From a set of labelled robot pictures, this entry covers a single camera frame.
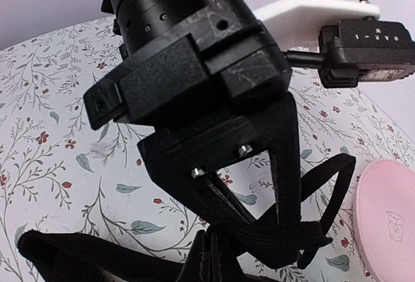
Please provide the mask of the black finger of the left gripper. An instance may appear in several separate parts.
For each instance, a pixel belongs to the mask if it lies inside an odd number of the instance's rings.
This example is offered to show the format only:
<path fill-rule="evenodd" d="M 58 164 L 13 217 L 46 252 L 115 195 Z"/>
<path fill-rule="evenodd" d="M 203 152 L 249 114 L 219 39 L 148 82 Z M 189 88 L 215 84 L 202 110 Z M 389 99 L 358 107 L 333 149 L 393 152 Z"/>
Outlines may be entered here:
<path fill-rule="evenodd" d="M 290 93 L 242 108 L 228 105 L 237 132 L 227 140 L 227 165 L 268 152 L 275 204 L 259 219 L 262 226 L 294 227 L 300 223 L 300 145 L 296 103 Z"/>
<path fill-rule="evenodd" d="M 239 150 L 255 145 L 254 123 L 216 124 L 204 131 L 170 133 L 158 130 L 138 144 L 151 180 L 210 224 L 231 221 L 251 224 L 254 217 L 217 173 L 253 156 Z"/>

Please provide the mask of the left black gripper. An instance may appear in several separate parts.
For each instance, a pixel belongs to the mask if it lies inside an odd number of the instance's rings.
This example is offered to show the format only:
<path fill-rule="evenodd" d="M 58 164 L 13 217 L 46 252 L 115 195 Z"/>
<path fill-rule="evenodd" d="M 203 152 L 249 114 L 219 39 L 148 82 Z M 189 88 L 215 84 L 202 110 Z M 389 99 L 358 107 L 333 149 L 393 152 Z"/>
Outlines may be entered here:
<path fill-rule="evenodd" d="M 146 44 L 84 94 L 92 129 L 174 128 L 284 93 L 292 69 L 243 0 L 219 0 Z"/>

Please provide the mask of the black shoelace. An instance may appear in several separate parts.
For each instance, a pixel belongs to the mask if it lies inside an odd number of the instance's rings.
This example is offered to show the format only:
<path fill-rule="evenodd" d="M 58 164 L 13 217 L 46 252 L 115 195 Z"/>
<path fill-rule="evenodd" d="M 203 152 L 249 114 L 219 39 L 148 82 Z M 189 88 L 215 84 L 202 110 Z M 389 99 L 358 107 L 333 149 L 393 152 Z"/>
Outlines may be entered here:
<path fill-rule="evenodd" d="M 300 180 L 300 195 L 288 195 L 277 200 L 253 224 L 221 223 L 211 236 L 211 259 L 214 269 L 221 260 L 236 262 L 236 258 L 249 253 L 271 269 L 279 269 L 297 263 L 306 268 L 319 248 L 332 243 L 327 233 L 348 192 L 355 170 L 355 157 L 341 153 L 329 158 Z M 320 220 L 303 222 L 300 210 L 289 211 L 288 219 L 282 219 L 282 206 L 289 200 L 300 205 L 321 186 L 335 176 L 336 182 L 326 210 Z"/>

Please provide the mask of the black shoe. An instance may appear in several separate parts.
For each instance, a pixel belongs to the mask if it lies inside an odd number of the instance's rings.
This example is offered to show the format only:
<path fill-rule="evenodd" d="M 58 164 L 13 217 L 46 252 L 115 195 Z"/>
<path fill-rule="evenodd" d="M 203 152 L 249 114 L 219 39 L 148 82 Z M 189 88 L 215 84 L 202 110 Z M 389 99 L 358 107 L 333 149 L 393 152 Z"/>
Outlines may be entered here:
<path fill-rule="evenodd" d="M 139 253 L 81 233 L 28 231 L 18 250 L 45 281 L 269 281 L 245 274 L 229 242 L 198 231 L 184 263 Z"/>

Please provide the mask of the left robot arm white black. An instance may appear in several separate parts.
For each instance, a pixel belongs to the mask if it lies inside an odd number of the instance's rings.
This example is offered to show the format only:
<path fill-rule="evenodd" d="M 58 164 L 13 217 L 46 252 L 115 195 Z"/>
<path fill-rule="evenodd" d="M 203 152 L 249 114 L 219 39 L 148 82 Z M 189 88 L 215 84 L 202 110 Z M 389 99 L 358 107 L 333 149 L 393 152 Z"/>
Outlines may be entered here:
<path fill-rule="evenodd" d="M 138 144 L 154 183 L 211 224 L 255 224 L 219 169 L 268 152 L 275 204 L 259 222 L 300 224 L 292 69 L 243 0 L 104 0 L 123 62 L 87 90 L 92 129 L 152 126 Z"/>

